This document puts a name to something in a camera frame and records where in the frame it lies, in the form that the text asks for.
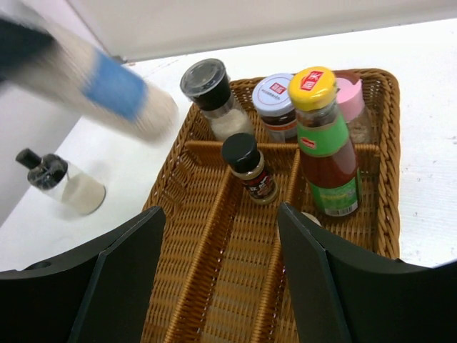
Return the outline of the red sauce bottle yellow cap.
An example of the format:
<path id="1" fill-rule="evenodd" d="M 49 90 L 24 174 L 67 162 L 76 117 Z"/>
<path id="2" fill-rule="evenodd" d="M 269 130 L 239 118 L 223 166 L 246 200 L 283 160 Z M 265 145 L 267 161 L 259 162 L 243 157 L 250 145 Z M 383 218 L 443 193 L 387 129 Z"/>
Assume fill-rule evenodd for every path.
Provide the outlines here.
<path id="1" fill-rule="evenodd" d="M 358 159 L 336 101 L 334 73 L 312 66 L 295 74 L 288 95 L 296 110 L 303 174 L 319 211 L 344 217 L 361 204 Z"/>

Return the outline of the black-cap spice shaker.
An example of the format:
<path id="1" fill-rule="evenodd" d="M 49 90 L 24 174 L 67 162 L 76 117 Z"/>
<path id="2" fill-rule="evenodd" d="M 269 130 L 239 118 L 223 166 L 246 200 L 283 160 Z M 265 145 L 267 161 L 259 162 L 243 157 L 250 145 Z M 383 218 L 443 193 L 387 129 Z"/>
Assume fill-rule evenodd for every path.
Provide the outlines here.
<path id="1" fill-rule="evenodd" d="M 237 133 L 230 136 L 223 142 L 221 155 L 255 203 L 266 205 L 276 199 L 278 186 L 254 135 Z"/>

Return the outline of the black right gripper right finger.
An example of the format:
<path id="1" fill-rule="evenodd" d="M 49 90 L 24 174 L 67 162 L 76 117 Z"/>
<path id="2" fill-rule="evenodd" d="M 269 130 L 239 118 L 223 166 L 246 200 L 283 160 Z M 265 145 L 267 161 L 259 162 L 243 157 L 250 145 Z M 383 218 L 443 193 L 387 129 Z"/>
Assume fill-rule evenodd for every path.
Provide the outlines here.
<path id="1" fill-rule="evenodd" d="M 283 263 L 301 342 L 454 342 L 456 263 L 428 268 L 359 247 L 283 203 Z"/>

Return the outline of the white-lid brown sauce jar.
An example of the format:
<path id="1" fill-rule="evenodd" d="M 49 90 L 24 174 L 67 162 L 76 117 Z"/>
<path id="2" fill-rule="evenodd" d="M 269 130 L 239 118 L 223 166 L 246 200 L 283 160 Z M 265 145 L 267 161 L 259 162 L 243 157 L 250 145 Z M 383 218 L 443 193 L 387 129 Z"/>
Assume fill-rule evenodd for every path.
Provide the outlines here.
<path id="1" fill-rule="evenodd" d="M 251 95 L 269 138 L 276 143 L 297 142 L 296 109 L 288 95 L 292 78 L 287 73 L 267 76 L 257 83 Z"/>

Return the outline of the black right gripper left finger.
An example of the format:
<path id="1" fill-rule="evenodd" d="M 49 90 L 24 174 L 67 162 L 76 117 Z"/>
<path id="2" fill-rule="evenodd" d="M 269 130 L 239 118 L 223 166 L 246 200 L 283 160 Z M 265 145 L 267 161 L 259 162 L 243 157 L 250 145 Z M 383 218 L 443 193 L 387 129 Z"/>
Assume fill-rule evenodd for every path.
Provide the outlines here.
<path id="1" fill-rule="evenodd" d="M 2 342 L 140 342 L 166 217 L 152 207 L 67 252 L 1 273 Z"/>

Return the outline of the black-cap salt grinder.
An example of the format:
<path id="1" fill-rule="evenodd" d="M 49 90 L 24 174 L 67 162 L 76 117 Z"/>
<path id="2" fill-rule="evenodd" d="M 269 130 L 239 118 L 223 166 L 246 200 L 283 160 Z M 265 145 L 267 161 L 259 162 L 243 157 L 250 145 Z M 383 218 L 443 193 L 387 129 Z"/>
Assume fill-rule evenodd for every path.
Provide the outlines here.
<path id="1" fill-rule="evenodd" d="M 234 96 L 221 60 L 204 59 L 191 65 L 181 77 L 180 88 L 200 109 L 217 141 L 237 133 L 254 134 L 253 124 Z"/>

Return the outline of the pink-cap spice bottle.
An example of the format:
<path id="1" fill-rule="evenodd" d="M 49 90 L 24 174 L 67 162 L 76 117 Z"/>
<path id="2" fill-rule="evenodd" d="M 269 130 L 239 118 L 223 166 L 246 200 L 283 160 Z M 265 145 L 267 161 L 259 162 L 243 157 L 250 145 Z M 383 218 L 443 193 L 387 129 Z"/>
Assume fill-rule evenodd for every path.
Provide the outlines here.
<path id="1" fill-rule="evenodd" d="M 337 103 L 354 144 L 370 144 L 373 128 L 363 99 L 363 82 L 354 73 L 336 72 Z"/>

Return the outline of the silver-lid jar blue label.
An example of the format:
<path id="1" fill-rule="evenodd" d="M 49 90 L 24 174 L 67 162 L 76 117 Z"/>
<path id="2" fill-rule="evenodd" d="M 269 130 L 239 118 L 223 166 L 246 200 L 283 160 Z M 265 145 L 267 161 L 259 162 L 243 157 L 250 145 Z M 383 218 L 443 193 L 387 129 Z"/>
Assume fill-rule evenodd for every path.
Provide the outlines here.
<path id="1" fill-rule="evenodd" d="M 172 96 L 63 26 L 1 15 L 1 80 L 144 141 L 178 116 Z"/>

